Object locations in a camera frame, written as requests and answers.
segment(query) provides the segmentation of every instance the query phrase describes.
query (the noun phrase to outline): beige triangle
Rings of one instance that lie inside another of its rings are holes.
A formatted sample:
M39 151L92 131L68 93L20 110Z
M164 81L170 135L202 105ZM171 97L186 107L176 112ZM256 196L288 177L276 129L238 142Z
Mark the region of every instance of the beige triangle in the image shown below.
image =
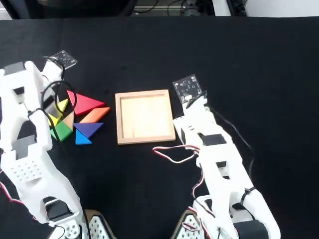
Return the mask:
M66 124L72 131L73 131L73 123L74 123L74 111L72 111L71 114L69 114L67 117L65 117L64 120L62 120L63 123Z

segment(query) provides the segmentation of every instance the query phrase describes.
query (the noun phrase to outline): black cloth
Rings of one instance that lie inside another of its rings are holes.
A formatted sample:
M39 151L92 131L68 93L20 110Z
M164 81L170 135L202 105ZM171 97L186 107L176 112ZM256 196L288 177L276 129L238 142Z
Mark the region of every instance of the black cloth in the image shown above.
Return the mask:
M318 27L319 18L0 21L0 66L33 60L41 69L42 56L65 49L79 61L65 80L112 108L92 145L76 146L73 134L63 142L68 155L56 143L49 154L84 208L101 211L118 239L169 238L193 202L200 170L195 161L175 165L152 153L179 140L118 146L114 93L169 89L176 117L182 109L171 83L191 74L255 149L254 183L282 238L310 239L318 234ZM218 122L247 167L249 151ZM49 231L0 193L2 238L45 238Z

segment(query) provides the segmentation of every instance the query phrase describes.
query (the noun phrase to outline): wooden tray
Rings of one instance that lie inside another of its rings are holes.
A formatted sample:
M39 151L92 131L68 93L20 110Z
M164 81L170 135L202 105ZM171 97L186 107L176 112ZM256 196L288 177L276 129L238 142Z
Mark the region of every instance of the wooden tray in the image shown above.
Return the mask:
M175 140L168 90L115 94L118 144Z

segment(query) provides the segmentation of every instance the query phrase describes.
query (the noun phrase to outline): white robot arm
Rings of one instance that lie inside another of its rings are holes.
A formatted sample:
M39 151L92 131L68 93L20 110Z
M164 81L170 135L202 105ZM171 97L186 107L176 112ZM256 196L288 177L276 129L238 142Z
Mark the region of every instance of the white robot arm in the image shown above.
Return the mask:
M262 194L254 188L231 136L216 123L196 77L174 82L184 116L173 120L184 145L199 149L209 195L198 197L193 210L211 239L279 239L279 227ZM211 200L211 207L206 203Z
M64 236L88 238L80 199L69 180L54 166L47 151L52 148L48 119L40 108L41 92L61 80L61 69L47 61L41 73L33 62L16 63L0 70L2 122L0 167L16 186L22 203L39 221L64 228ZM47 91L45 99L54 92ZM34 135L17 139L22 124L30 120Z

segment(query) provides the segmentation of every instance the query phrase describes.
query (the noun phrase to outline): circuit board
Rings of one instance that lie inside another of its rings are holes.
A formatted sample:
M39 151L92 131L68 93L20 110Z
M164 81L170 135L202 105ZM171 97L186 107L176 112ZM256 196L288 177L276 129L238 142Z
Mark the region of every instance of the circuit board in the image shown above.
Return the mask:
M72 66L74 66L76 63L78 63L78 61L76 59L74 59L69 53L67 53L65 50L60 51L59 53L56 53L55 55L51 56L55 59L57 59L58 61L60 61L65 69L69 69Z
M201 87L195 75L187 76L173 82L180 102L183 104L202 93Z

